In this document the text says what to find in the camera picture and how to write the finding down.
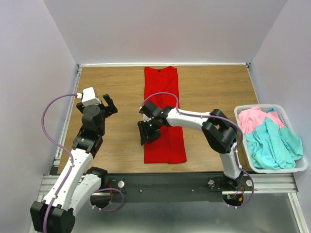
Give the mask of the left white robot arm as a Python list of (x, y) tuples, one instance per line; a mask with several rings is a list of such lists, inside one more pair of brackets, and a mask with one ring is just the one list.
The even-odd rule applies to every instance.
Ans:
[(117, 113), (117, 108), (108, 94), (103, 95), (106, 105), (97, 97), (86, 100), (87, 95), (76, 93), (81, 99), (76, 105), (82, 113), (82, 126), (75, 137), (72, 149), (66, 150), (69, 159), (57, 181), (43, 198), (34, 201), (30, 214), (34, 230), (41, 233), (70, 233), (76, 215), (95, 192), (107, 188), (107, 172), (88, 166), (103, 143), (105, 120)]

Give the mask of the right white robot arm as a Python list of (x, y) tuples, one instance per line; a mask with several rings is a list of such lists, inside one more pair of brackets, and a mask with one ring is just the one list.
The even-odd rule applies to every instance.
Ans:
[(235, 151), (238, 127), (221, 110), (199, 113), (172, 106), (162, 109), (148, 101), (140, 107), (139, 113), (143, 115), (143, 120), (138, 122), (142, 146), (158, 140), (164, 126), (200, 131), (209, 146), (220, 155), (224, 168), (222, 187), (235, 190), (241, 185), (242, 166)]

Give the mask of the red t shirt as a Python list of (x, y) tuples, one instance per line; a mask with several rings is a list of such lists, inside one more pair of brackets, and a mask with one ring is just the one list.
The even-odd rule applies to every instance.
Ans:
[[(175, 106), (179, 97), (177, 69), (169, 66), (162, 69), (144, 68), (144, 97), (160, 108)], [(144, 162), (179, 164), (187, 161), (183, 130), (181, 127), (163, 126), (161, 136), (144, 145)]]

